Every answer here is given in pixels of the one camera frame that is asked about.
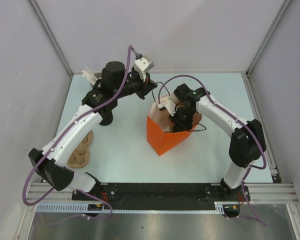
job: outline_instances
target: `light blue table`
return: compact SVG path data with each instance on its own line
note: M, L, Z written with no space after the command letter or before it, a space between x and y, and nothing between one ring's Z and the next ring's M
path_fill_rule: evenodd
M175 74L151 74L155 82L165 82L173 76ZM248 120L254 118L239 73L198 73L193 76L230 110ZM200 87L190 78L175 79L167 87L173 92L182 83L192 89ZM74 116L90 90L85 78L81 75L73 77L58 131ZM145 100L136 95L119 99L113 110L113 122L93 129L90 162L80 171L88 172L104 183L219 183L231 163L230 139L226 133L203 116L201 123L207 127L206 131L193 132L187 140L158 156L146 138L147 113L153 101L151 94ZM262 160L255 164L261 166ZM269 169L252 169L246 182L272 183Z

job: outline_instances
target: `metal floor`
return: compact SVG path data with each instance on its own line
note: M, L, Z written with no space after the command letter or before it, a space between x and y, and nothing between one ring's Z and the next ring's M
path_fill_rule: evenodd
M285 204L255 205L266 222L263 227L247 219L226 220L218 214L114 214L104 220L73 218L69 213L36 213L29 240L295 240ZM241 215L251 215L247 205Z

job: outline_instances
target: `orange container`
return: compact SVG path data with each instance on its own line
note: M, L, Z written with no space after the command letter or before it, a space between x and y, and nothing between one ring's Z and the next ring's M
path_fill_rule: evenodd
M196 128L201 118L201 114L198 113L193 116L192 130ZM173 125L168 111L160 111L154 103L146 119L146 140L159 156L186 140L192 133L191 131L167 132Z

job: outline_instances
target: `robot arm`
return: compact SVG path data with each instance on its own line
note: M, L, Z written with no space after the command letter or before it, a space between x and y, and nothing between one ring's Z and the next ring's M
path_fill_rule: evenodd
M176 105L172 104L171 100L166 100L159 105L159 108L165 107L170 113L169 118L174 123L174 131L190 130L193 126L193 115L198 112L216 123L230 137L229 156L232 162L223 182L231 190L236 189L241 184L242 179L249 169L248 167L261 156L256 142L237 121L240 120L253 132L262 150L265 151L266 144L261 123L256 119L247 121L239 117L218 103L210 94L209 97L214 101L212 103L202 87L191 90L184 83L178 86L173 93L180 101L181 107L176 109ZM226 112L218 108L216 103L222 106L227 112L236 116L237 120L234 120Z
M105 126L113 121L112 110L118 105L119 98L135 93L139 98L145 99L145 95L158 86L150 79L148 73L148 70L154 65L153 62L149 58L144 59L140 56L135 60L134 66L139 66L139 62L144 65L142 69L146 72L142 71L140 67L137 70L132 68L117 99L96 112L90 112L113 97L123 81L125 65L118 61L107 63L102 70L102 79L96 82L93 89L86 94L82 105L65 128L42 150L33 148L30 151L29 158L33 166L45 156L36 172L57 191L68 187L90 192L95 185L100 183L92 175L69 169L66 164L72 152L91 129L97 124Z

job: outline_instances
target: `white wall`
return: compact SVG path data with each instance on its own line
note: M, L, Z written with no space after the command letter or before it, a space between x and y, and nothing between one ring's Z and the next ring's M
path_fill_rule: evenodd
M27 1L0 0L0 224L22 202L28 152L53 137L69 84Z
M279 170L300 201L300 0L292 2L251 78Z
M37 0L73 72L126 61L154 71L245 71L283 0Z

